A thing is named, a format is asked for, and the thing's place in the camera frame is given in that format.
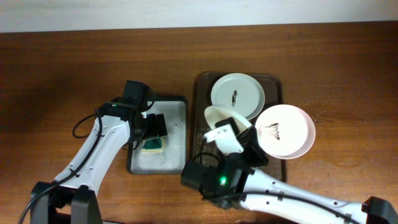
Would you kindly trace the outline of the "green yellow sponge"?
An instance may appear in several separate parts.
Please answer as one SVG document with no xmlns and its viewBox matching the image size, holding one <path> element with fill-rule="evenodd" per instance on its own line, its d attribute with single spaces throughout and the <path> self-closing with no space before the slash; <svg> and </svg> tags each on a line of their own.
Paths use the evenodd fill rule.
<svg viewBox="0 0 398 224">
<path fill-rule="evenodd" d="M 162 152 L 164 150 L 164 139 L 153 138 L 145 140 L 142 146 L 142 152 Z"/>
</svg>

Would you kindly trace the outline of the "pink white plate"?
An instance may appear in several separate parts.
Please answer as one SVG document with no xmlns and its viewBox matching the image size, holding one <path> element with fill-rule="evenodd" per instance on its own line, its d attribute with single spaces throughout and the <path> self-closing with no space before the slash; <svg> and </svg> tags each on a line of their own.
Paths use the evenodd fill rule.
<svg viewBox="0 0 398 224">
<path fill-rule="evenodd" d="M 292 105 L 276 105 L 263 111 L 255 122 L 259 145 L 270 156 L 296 159 L 312 147 L 316 131 L 311 117 Z"/>
</svg>

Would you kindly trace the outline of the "cream white plate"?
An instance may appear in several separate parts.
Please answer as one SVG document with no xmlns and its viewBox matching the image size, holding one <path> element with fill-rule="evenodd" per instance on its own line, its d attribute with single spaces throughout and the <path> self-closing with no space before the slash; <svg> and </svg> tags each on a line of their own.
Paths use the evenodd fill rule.
<svg viewBox="0 0 398 224">
<path fill-rule="evenodd" d="M 207 107 L 204 116 L 211 128 L 204 134 L 207 143 L 214 142 L 224 156 L 244 151 L 238 136 L 252 127 L 244 116 L 228 107 L 216 105 Z"/>
</svg>

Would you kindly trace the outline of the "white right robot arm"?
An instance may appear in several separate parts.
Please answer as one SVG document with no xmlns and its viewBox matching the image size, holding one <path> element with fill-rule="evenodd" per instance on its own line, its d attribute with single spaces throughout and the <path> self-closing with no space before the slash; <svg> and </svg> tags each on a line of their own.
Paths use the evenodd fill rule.
<svg viewBox="0 0 398 224">
<path fill-rule="evenodd" d="M 203 168 L 198 189 L 217 207 L 270 213 L 296 223 L 397 223 L 387 200 L 369 197 L 359 203 L 317 195 L 273 179 L 238 153 Z"/>
</svg>

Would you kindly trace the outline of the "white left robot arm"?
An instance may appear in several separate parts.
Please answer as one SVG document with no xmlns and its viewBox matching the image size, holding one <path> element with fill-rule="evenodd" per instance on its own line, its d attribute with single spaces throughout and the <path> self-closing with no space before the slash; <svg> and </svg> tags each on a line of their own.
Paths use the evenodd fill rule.
<svg viewBox="0 0 398 224">
<path fill-rule="evenodd" d="M 76 156 L 53 182 L 38 182 L 23 211 L 31 223 L 103 223 L 97 194 L 118 151 L 165 136 L 162 114 L 146 100 L 115 98 L 95 110 L 95 123 Z"/>
</svg>

